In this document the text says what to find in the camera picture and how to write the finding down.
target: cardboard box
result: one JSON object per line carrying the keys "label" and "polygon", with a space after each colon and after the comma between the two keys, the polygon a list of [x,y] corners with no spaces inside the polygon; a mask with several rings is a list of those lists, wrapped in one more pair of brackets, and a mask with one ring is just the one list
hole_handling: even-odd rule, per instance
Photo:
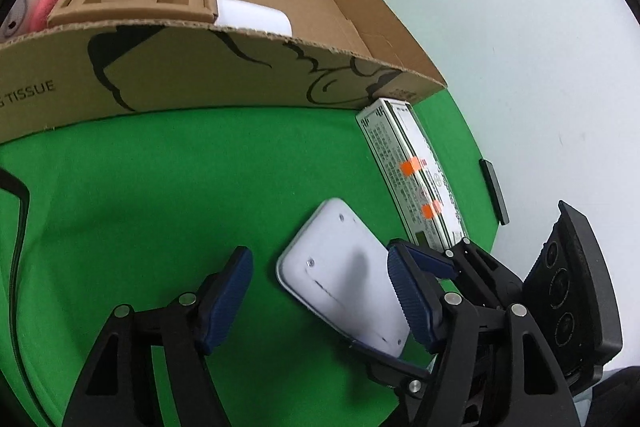
{"label": "cardboard box", "polygon": [[446,87],[383,0],[245,1],[286,13],[293,37],[214,26],[215,0],[60,0],[49,30],[0,46],[0,143],[137,112],[361,109]]}
{"label": "cardboard box", "polygon": [[462,216],[411,104],[380,98],[356,120],[409,239],[441,252],[462,241]]}

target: metal screw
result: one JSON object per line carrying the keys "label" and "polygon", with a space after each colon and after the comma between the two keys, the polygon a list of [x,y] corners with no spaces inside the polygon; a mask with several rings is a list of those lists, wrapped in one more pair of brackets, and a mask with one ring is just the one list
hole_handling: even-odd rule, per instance
{"label": "metal screw", "polygon": [[121,304],[116,309],[114,309],[113,314],[119,319],[126,317],[127,315],[129,315],[129,305]]}
{"label": "metal screw", "polygon": [[518,317],[524,317],[527,314],[527,309],[522,304],[518,303],[511,306],[511,311]]}
{"label": "metal screw", "polygon": [[460,304],[462,302],[462,297],[455,293],[455,292],[449,292],[444,296],[444,299],[451,304],[452,306],[457,306],[458,304]]}
{"label": "metal screw", "polygon": [[178,302],[182,306],[191,306],[196,301],[196,296],[193,293],[183,293],[178,297]]}
{"label": "metal screw", "polygon": [[422,389],[422,382],[420,380],[412,380],[409,382],[409,392],[418,393]]}

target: black object on table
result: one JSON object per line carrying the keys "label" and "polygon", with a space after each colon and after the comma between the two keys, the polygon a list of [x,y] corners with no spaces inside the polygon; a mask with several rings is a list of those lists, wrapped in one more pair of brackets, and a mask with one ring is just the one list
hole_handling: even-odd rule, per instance
{"label": "black object on table", "polygon": [[[568,204],[559,208],[524,283],[467,238],[445,253],[400,239],[388,245],[412,333],[438,356],[425,375],[351,345],[369,378],[399,399],[381,427],[579,425],[572,396],[600,379],[622,349],[622,330],[593,230]],[[444,293],[436,277],[453,279],[462,295]]]}
{"label": "black object on table", "polygon": [[501,225],[509,224],[509,214],[507,213],[507,205],[504,203],[504,196],[498,183],[498,176],[495,174],[494,164],[484,158],[480,160],[480,170],[484,177],[484,183],[489,190],[491,204],[494,206],[495,217],[498,218]]}

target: white power bank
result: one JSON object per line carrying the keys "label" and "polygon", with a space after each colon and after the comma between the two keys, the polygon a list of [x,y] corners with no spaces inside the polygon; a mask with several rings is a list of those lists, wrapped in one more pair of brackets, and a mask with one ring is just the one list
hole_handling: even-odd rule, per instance
{"label": "white power bank", "polygon": [[392,357],[409,326],[386,273],[386,248],[342,200],[327,200],[278,259],[278,281],[344,336]]}

